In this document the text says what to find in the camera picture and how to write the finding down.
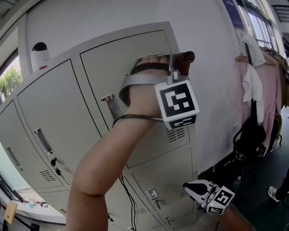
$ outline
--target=white cube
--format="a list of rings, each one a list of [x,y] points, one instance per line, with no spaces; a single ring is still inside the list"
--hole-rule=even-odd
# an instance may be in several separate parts
[[[155,85],[163,121],[169,130],[194,124],[200,112],[189,80]]]
[[[235,193],[223,186],[214,198],[210,201],[207,207],[207,213],[223,214],[225,209],[233,200]]]

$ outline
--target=forearm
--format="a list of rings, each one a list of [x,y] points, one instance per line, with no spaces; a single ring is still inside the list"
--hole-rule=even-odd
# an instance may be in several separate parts
[[[224,231],[253,231],[252,226],[243,217],[227,208],[220,218],[220,226]]]
[[[119,121],[82,160],[72,187],[89,195],[104,195],[121,174],[137,143],[153,125],[154,122],[142,119]]]

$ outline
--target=tree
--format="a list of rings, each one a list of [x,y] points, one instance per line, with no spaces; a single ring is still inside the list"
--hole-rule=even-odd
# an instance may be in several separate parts
[[[6,98],[20,83],[22,83],[21,73],[12,66],[0,78],[0,91]]]

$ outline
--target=locker door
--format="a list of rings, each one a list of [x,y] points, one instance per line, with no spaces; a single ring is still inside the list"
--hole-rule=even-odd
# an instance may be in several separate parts
[[[136,59],[144,55],[170,52],[165,32],[157,31],[123,38],[81,54],[93,93],[109,128],[112,127],[113,117],[107,102],[101,102],[101,98],[114,94],[124,114],[126,106],[118,98],[118,93]],[[171,134],[164,124],[157,124],[138,144],[127,165],[139,165],[189,142],[187,128],[178,131],[178,134]]]
[[[49,205],[63,215],[67,212],[67,203],[69,197],[69,190],[50,192],[50,193],[38,193]]]
[[[143,228],[144,226],[146,227],[145,230],[151,230],[153,226],[158,227],[160,224],[157,220],[155,220],[155,222],[158,224],[148,222],[148,220],[151,219],[150,210],[140,200],[128,181],[125,180],[125,184],[137,205],[133,208],[133,218],[134,215],[137,218],[138,230],[141,230],[141,227]],[[114,224],[124,230],[131,228],[131,202],[120,180],[117,180],[112,188],[105,194],[105,201],[107,204],[107,211],[110,214],[110,218],[114,220]]]
[[[85,104],[71,61],[55,67],[18,95],[31,132],[66,182],[100,135]]]
[[[143,191],[156,211],[165,210],[182,199],[184,196],[182,185],[193,179],[191,149],[179,148],[135,166],[130,171],[137,183],[136,186],[135,184],[132,186],[139,187]],[[148,192],[152,189],[155,189],[158,195],[160,208],[149,196]]]
[[[32,145],[14,101],[0,114],[0,142],[16,169],[33,188],[62,186]]]
[[[172,231],[183,230],[193,225],[193,200],[184,197],[178,203],[165,211],[158,212],[158,214]]]
[[[113,222],[108,222],[108,231],[122,231],[123,229],[117,227]]]

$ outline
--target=wrist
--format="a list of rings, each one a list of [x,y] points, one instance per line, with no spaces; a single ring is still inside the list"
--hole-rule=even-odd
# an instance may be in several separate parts
[[[160,117],[161,112],[159,106],[139,106],[131,104],[126,111],[126,114],[133,114],[133,115],[146,115],[151,117]]]

